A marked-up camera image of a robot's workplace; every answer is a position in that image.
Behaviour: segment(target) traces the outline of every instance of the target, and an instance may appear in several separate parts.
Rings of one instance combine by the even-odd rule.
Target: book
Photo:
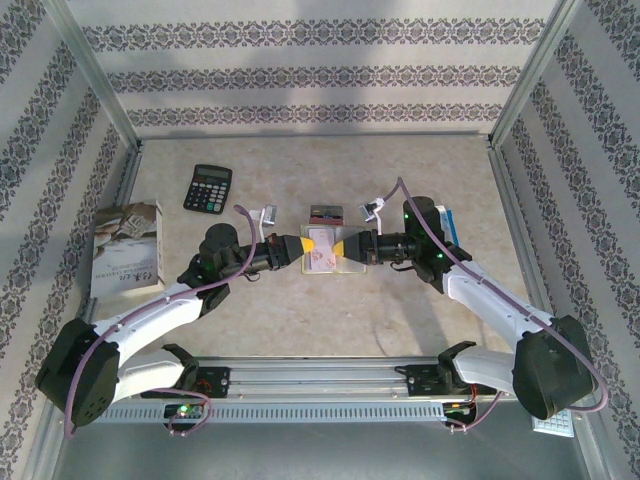
[[[98,210],[91,296],[130,297],[163,289],[162,210],[158,202]]]

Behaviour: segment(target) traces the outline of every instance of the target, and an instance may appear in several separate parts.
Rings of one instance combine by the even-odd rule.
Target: calculator
[[[231,170],[214,165],[196,165],[184,208],[220,215],[231,188]]]

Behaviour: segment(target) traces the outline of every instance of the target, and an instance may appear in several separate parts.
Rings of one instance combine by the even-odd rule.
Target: gray floor
[[[583,479],[576,439],[531,431],[515,402],[467,435],[438,423],[211,425],[169,437],[160,425],[99,425],[63,445],[56,480]]]

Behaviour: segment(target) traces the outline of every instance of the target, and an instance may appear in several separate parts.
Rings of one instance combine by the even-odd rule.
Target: patterned wallpaper
[[[69,2],[141,137],[489,132],[555,0]]]
[[[554,309],[607,378],[619,478],[640,478],[638,32],[633,2],[582,3],[501,145]]]
[[[34,378],[87,286],[93,213],[127,149],[37,0],[0,1],[0,478],[21,478]]]

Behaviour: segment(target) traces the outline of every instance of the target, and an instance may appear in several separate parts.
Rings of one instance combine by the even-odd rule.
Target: book cover
[[[164,288],[162,211],[144,201],[96,212],[91,296],[132,296]]]

